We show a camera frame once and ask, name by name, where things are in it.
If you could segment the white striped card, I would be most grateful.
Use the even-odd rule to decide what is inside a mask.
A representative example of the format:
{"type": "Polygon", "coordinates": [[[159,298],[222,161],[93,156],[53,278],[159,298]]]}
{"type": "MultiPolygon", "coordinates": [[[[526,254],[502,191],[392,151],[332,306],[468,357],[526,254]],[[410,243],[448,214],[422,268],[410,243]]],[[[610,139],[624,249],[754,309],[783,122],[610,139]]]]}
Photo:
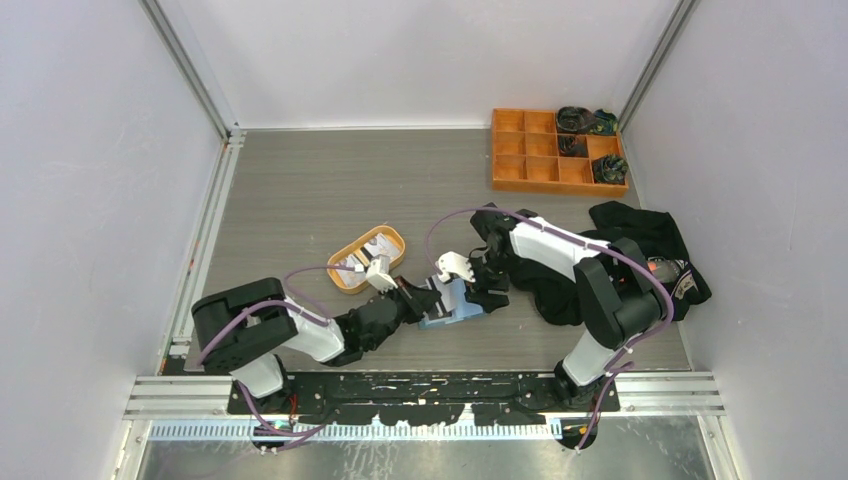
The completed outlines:
{"type": "Polygon", "coordinates": [[[424,287],[439,294],[439,298],[427,312],[426,318],[435,321],[451,317],[456,308],[451,284],[442,282],[437,275],[431,275],[426,278],[424,287]]]}

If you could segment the blue leather card holder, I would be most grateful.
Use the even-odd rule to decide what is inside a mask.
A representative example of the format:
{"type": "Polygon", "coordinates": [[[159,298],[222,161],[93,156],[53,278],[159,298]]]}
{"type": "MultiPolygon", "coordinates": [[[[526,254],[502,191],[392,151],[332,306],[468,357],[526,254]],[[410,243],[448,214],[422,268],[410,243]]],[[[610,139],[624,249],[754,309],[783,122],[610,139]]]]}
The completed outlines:
{"type": "Polygon", "coordinates": [[[419,328],[421,330],[447,326],[467,319],[483,316],[485,314],[480,305],[470,303],[466,300],[466,284],[463,280],[452,279],[448,283],[452,286],[453,295],[456,300],[456,308],[454,309],[452,316],[442,320],[430,321],[425,315],[419,322],[419,328]]]}

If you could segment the orange oval plastic tray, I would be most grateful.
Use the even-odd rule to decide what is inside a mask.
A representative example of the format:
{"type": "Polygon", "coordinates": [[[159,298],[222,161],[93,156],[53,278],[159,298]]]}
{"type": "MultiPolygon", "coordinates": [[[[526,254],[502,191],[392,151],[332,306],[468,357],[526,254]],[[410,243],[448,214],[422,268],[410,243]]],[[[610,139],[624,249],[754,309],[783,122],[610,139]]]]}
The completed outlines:
{"type": "Polygon", "coordinates": [[[401,256],[399,258],[397,258],[395,261],[391,261],[390,267],[395,268],[396,266],[398,266],[403,261],[405,254],[406,254],[406,242],[403,239],[403,237],[398,233],[398,231],[395,230],[393,227],[391,227],[389,225],[379,225],[379,226],[371,228],[366,233],[361,235],[359,238],[354,240],[352,243],[343,247],[338,252],[332,254],[331,257],[328,260],[328,264],[331,265],[331,268],[328,269],[328,275],[331,278],[332,282],[335,284],[335,286],[340,291],[342,291],[343,293],[349,294],[349,295],[360,293],[363,290],[365,290],[366,288],[368,288],[369,284],[365,280],[358,287],[355,287],[355,288],[352,288],[352,289],[342,287],[340,279],[339,279],[337,273],[335,272],[336,264],[339,261],[344,260],[346,258],[356,257],[362,262],[362,264],[367,266],[370,261],[368,261],[366,259],[366,257],[364,256],[364,254],[361,250],[361,247],[363,246],[363,244],[365,243],[366,240],[373,237],[377,233],[386,234],[401,249],[401,256]]]}

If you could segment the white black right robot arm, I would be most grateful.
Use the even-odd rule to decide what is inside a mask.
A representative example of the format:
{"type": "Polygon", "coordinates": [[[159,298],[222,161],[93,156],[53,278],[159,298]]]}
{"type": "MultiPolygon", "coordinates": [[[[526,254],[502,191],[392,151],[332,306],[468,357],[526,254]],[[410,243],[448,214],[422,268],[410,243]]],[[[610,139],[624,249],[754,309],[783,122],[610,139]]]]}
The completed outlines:
{"type": "Polygon", "coordinates": [[[503,308],[509,287],[530,273],[564,284],[571,315],[585,328],[553,371],[556,400],[567,410],[582,409],[625,352],[674,317],[670,293],[630,239],[591,239],[493,204],[474,209],[470,224],[485,245],[468,261],[469,302],[486,311],[503,308]]]}

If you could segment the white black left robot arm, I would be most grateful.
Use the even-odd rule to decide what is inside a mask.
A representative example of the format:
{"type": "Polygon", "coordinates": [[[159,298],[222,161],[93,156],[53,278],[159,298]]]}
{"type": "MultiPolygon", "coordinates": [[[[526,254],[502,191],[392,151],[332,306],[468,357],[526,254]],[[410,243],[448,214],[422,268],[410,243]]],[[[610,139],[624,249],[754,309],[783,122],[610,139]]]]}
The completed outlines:
{"type": "Polygon", "coordinates": [[[376,350],[403,324],[420,322],[442,300],[433,289],[404,278],[363,305],[323,317],[297,304],[274,277],[206,296],[191,315],[199,346],[197,363],[206,373],[229,374],[265,411],[285,409],[291,385],[279,347],[301,352],[332,367],[345,366],[376,350]]]}

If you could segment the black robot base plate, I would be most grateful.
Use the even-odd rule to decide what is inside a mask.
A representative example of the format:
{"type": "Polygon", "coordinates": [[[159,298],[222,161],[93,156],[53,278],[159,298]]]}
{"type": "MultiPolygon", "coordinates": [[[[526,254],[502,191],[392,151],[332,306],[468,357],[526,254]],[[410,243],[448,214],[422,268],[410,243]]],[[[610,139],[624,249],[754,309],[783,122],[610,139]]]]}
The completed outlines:
{"type": "Polygon", "coordinates": [[[452,425],[463,412],[477,426],[542,424],[546,415],[619,410],[614,388],[596,383],[579,396],[558,394],[544,372],[301,372],[282,391],[256,401],[264,418],[293,414],[304,423],[452,425]]]}

